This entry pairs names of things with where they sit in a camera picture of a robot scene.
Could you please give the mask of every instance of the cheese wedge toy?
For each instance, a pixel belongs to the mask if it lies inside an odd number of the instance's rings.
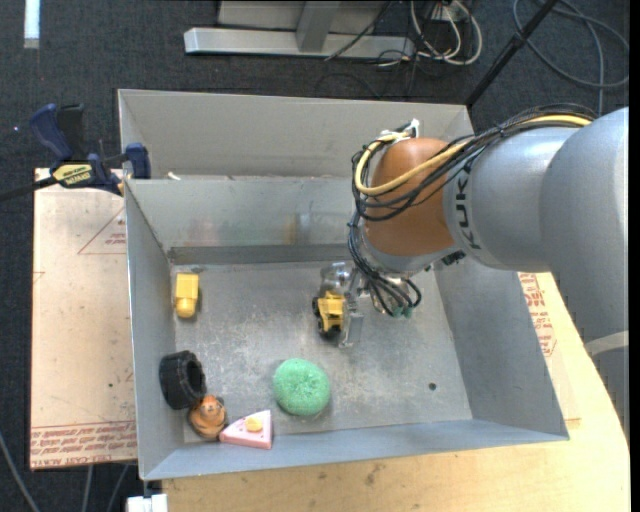
[[[218,437],[221,443],[271,449],[271,411],[261,411],[234,421]]]

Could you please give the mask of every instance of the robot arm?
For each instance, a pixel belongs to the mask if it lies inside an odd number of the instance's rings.
[[[383,133],[356,158],[351,240],[374,286],[410,291],[412,273],[460,252],[498,269],[551,272],[627,435],[628,116],[555,107],[453,144]],[[380,294],[390,309],[415,306]]]

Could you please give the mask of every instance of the white cable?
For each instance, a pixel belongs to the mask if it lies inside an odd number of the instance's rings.
[[[456,5],[456,7],[458,7],[462,11],[464,11],[464,13],[467,15],[467,18],[471,22],[471,25],[473,27],[473,32],[474,32],[474,34],[476,36],[476,39],[477,39],[475,53],[471,57],[469,57],[468,59],[464,59],[464,60],[460,60],[460,59],[455,59],[454,58],[454,56],[457,55],[458,52],[459,52],[459,47],[461,45],[461,39],[462,38],[460,36],[460,32],[458,31],[458,28],[457,28],[455,22],[453,21],[453,18],[451,17],[451,14],[450,14],[450,12],[448,10],[448,7],[445,7],[444,9],[445,9],[445,12],[447,14],[447,17],[451,21],[451,25],[454,27],[454,30],[455,30],[455,33],[456,33],[456,38],[458,39],[458,48],[456,48],[456,51],[452,52],[451,54],[449,52],[445,52],[445,53],[438,52],[424,38],[424,36],[422,34],[422,31],[420,30],[420,24],[418,23],[418,19],[416,17],[415,5],[414,5],[414,2],[412,1],[411,5],[410,5],[410,7],[411,7],[410,11],[411,11],[411,19],[413,20],[413,25],[414,25],[416,31],[418,32],[418,34],[420,35],[420,39],[422,40],[422,42],[432,52],[432,53],[417,52],[417,54],[419,56],[421,56],[421,57],[426,57],[428,59],[442,60],[443,62],[446,62],[447,64],[452,64],[454,66],[468,66],[469,64],[473,64],[476,60],[478,60],[478,58],[480,57],[480,54],[482,53],[482,46],[483,46],[482,30],[480,29],[480,25],[478,24],[478,21],[469,12],[469,9],[467,9],[465,5],[463,5],[459,0],[455,0],[454,3]]]
[[[410,6],[410,11],[411,11],[411,20],[413,21],[413,27],[416,29],[416,32],[420,36],[420,39],[422,40],[424,45],[431,51],[432,54],[436,55],[436,56],[433,56],[431,54],[428,54],[428,53],[424,52],[424,56],[425,57],[430,57],[430,58],[433,58],[433,59],[444,60],[444,57],[445,57],[445,55],[447,55],[448,50],[445,53],[441,53],[438,50],[436,50],[433,46],[431,46],[431,43],[429,43],[429,41],[427,41],[424,38],[424,34],[422,33],[422,29],[420,28],[420,23],[418,23],[418,18],[416,16],[416,5],[415,5],[414,0],[411,0],[411,2],[409,3],[409,6]]]
[[[16,468],[16,465],[13,463],[13,459],[11,458],[11,454],[9,453],[9,449],[7,448],[7,445],[4,442],[2,431],[0,431],[0,451],[2,451],[2,453],[4,454],[4,458],[7,461],[7,465],[9,466],[9,469],[11,470],[11,474],[13,475],[14,480],[18,484],[18,487],[20,487],[20,491],[22,491],[22,495],[24,496],[24,499],[27,500],[27,503],[31,507],[31,510],[33,510],[33,512],[40,512],[38,505],[36,505],[35,501],[33,501],[33,498],[31,497],[31,494],[29,494],[29,490],[27,489],[27,486],[24,484],[24,481],[20,477],[18,468]]]

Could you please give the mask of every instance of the green ball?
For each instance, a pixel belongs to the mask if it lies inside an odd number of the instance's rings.
[[[288,359],[273,375],[278,405],[290,414],[312,416],[329,403],[331,385],[327,374],[305,359]]]

